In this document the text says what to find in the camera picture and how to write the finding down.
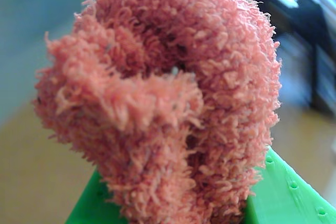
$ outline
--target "curled fabric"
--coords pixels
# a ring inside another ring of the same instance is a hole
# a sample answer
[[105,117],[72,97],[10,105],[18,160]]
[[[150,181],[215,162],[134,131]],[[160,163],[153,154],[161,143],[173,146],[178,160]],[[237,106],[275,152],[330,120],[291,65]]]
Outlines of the curled fabric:
[[35,111],[130,223],[239,223],[277,121],[280,62],[254,0],[87,0],[50,41]]

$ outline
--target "pink fabric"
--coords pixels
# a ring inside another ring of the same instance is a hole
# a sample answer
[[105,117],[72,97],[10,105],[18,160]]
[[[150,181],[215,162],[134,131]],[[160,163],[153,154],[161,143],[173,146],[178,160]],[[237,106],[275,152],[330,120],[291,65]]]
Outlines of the pink fabric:
[[131,223],[238,222],[278,121],[269,15],[253,0],[86,4],[46,40],[44,126],[97,165]]

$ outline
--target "dark object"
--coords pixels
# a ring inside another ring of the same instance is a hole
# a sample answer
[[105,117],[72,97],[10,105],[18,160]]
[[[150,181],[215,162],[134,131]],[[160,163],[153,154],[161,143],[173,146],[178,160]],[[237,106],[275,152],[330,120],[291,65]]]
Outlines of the dark object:
[[[283,59],[283,89],[291,86],[287,96],[295,96],[296,92],[301,96],[300,105],[336,116],[336,41],[330,36],[335,31],[327,24],[321,2],[257,1],[262,2],[261,11],[271,14],[271,22],[277,27],[275,39],[282,43],[284,37],[289,37],[278,52],[278,57]],[[298,50],[301,53],[295,55],[294,51]],[[301,80],[297,82],[298,88],[293,88],[294,78]],[[281,98],[286,100],[287,97],[284,94]]]

